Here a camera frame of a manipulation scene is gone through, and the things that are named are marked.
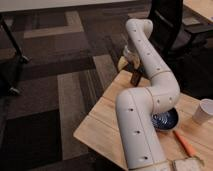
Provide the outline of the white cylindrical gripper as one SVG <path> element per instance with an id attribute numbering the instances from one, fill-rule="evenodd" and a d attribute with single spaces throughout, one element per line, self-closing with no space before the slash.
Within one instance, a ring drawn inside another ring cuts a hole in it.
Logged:
<path id="1" fill-rule="evenodd" d="M 121 71 L 125 66 L 128 65 L 128 62 L 132 63 L 134 66 L 140 65 L 140 59 L 136 53 L 133 53 L 129 50 L 128 46 L 124 46 L 123 55 L 121 56 L 117 68 L 119 71 Z"/>

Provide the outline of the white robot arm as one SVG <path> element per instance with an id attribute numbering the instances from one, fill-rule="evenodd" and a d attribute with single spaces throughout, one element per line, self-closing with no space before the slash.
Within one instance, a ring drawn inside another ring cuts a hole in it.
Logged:
<path id="1" fill-rule="evenodd" d="M 151 85 L 128 88 L 116 97 L 116 116 L 128 171 L 171 171 L 151 121 L 152 114 L 172 109 L 180 88 L 171 69 L 149 41 L 153 30 L 149 19 L 129 19 L 130 43 L 141 60 Z"/>

